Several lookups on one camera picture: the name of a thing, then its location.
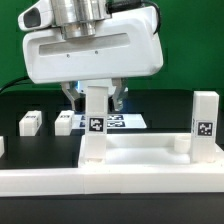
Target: black and white pattern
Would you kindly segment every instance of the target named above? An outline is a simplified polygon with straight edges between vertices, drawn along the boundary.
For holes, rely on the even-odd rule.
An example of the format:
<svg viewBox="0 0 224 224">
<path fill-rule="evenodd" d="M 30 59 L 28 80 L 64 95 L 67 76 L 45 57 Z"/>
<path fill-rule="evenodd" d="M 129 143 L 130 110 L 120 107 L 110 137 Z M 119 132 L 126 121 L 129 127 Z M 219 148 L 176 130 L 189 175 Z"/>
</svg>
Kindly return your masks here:
<svg viewBox="0 0 224 224">
<path fill-rule="evenodd" d="M 90 118 L 89 119 L 89 131 L 91 132 L 103 132 L 104 130 L 103 118 Z"/>
<path fill-rule="evenodd" d="M 121 121 L 121 120 L 124 120 L 124 116 L 123 115 L 109 115 L 107 120 L 108 121 Z"/>
<path fill-rule="evenodd" d="M 69 118 L 69 115 L 61 115 L 60 118 Z"/>
<path fill-rule="evenodd" d="M 198 136 L 212 136 L 213 123 L 212 122 L 198 122 Z"/>
<path fill-rule="evenodd" d="M 80 127 L 80 128 L 85 128 L 85 127 L 86 127 L 86 123 L 83 122 L 83 121 L 81 121 L 79 127 Z"/>
<path fill-rule="evenodd" d="M 125 123 L 123 121 L 108 122 L 107 127 L 124 128 Z"/>
<path fill-rule="evenodd" d="M 36 118 L 36 116 L 26 116 L 26 118 Z"/>
</svg>

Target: small white box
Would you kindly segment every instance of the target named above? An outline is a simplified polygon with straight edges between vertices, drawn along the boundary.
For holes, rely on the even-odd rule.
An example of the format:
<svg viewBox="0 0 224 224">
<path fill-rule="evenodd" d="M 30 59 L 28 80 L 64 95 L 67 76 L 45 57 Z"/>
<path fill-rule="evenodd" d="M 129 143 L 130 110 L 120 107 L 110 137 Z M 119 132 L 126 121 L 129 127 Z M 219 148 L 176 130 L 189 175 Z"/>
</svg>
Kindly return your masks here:
<svg viewBox="0 0 224 224">
<path fill-rule="evenodd" d="M 72 131 L 72 124 L 74 120 L 74 111 L 62 111 L 55 121 L 55 135 L 68 136 Z"/>
<path fill-rule="evenodd" d="M 5 148 L 4 148 L 4 138 L 0 137 L 0 158 L 2 157 L 2 155 L 5 152 Z"/>
<path fill-rule="evenodd" d="M 19 122 L 20 136 L 35 136 L 42 124 L 41 111 L 28 111 Z"/>
<path fill-rule="evenodd" d="M 191 162 L 214 162 L 219 95 L 216 92 L 194 92 Z"/>
</svg>

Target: white block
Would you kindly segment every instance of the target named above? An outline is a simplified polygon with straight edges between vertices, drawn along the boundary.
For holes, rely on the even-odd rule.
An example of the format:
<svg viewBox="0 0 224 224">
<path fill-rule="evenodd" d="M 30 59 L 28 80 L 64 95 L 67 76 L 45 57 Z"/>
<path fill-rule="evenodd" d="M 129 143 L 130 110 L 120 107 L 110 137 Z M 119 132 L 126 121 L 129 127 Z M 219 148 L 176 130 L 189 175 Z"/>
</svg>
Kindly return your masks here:
<svg viewBox="0 0 224 224">
<path fill-rule="evenodd" d="M 0 137 L 0 158 L 2 157 L 2 155 L 5 152 L 5 148 L 4 148 L 4 138 Z"/>
<path fill-rule="evenodd" d="M 41 111 L 28 111 L 19 122 L 20 136 L 35 136 L 42 124 Z"/>
<path fill-rule="evenodd" d="M 108 88 L 88 87 L 86 94 L 86 144 L 84 157 L 105 160 L 107 135 Z"/>
<path fill-rule="evenodd" d="M 72 131 L 72 124 L 74 119 L 74 111 L 67 110 L 62 111 L 57 120 L 55 121 L 55 135 L 56 136 L 68 136 Z"/>
<path fill-rule="evenodd" d="M 215 161 L 215 138 L 219 96 L 215 92 L 196 91 L 194 93 L 191 162 Z"/>
</svg>

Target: black table surface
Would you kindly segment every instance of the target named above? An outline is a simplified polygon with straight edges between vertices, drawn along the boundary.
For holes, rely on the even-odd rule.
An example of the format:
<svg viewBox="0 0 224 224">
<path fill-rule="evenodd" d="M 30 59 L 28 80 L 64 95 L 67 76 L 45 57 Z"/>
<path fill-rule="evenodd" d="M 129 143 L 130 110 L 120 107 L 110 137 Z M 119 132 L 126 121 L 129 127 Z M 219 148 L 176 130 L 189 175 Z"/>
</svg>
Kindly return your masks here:
<svg viewBox="0 0 224 224">
<path fill-rule="evenodd" d="M 146 129 L 108 133 L 183 133 L 191 130 L 193 92 L 129 91 L 121 113 L 142 114 Z M 71 105 L 61 91 L 16 91 L 0 95 L 0 136 L 6 152 L 0 169 L 77 167 L 83 130 L 55 136 L 54 122 Z M 35 137 L 19 136 L 27 111 L 42 111 Z M 216 143 L 224 148 L 224 112 L 219 111 Z M 222 223 L 224 193 L 100 194 L 0 198 L 1 223 Z"/>
</svg>

